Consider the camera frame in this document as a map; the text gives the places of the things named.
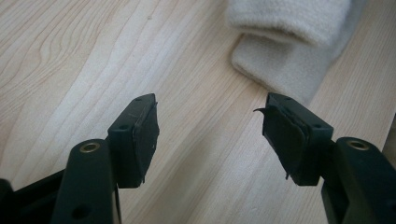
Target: wooden surface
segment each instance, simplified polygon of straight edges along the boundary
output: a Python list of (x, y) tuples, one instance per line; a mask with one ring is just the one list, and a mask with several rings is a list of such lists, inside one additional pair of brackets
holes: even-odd
[[(157, 95), (158, 148), (124, 223), (326, 223), (320, 187), (285, 180), (261, 136), (267, 91), (235, 72), (224, 0), (1, 1), (0, 177), (65, 167), (135, 97)], [(385, 143), (396, 112), (396, 4), (369, 1), (310, 109), (334, 139)]]

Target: folded towel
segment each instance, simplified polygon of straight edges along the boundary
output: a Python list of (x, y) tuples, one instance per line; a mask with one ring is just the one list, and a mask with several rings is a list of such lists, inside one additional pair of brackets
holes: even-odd
[(338, 36), (350, 0), (230, 0), (232, 27), (282, 42), (329, 46)]
[(365, 2), (231, 0), (228, 23), (249, 34), (234, 50), (233, 66), (306, 105), (352, 36)]

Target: light wooden table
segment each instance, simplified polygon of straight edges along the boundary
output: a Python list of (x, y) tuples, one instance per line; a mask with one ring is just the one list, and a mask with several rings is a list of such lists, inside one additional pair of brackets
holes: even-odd
[[(124, 223), (326, 223), (320, 187), (285, 180), (261, 136), (267, 91), (229, 57), (225, 0), (0, 2), (0, 177), (20, 189), (154, 92), (161, 128)], [(334, 139), (384, 145), (396, 111), (396, 3), (369, 2), (309, 108)]]

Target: metal ring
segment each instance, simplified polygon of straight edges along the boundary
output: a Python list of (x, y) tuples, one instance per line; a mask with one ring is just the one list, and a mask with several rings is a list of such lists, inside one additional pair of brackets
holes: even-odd
[(368, 150), (369, 146), (367, 146), (367, 144), (360, 142), (360, 141), (356, 141), (356, 140), (349, 140), (346, 141), (346, 143), (350, 146), (353, 147), (357, 150)]
[(100, 147), (99, 143), (90, 142), (90, 143), (86, 143), (82, 147), (80, 147), (79, 151), (82, 153), (90, 153), (90, 152), (95, 151), (99, 147)]

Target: black plastic arm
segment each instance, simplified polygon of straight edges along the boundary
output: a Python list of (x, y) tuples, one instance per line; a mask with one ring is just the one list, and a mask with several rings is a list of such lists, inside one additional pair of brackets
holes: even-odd
[(332, 141), (332, 127), (293, 99), (269, 93), (262, 134), (299, 186), (323, 177), (322, 198), (331, 224), (396, 223), (396, 171), (371, 143)]
[(137, 188), (160, 133), (154, 94), (122, 111), (108, 137), (77, 144), (64, 171), (13, 191), (0, 179), (0, 223), (121, 223), (118, 188)]

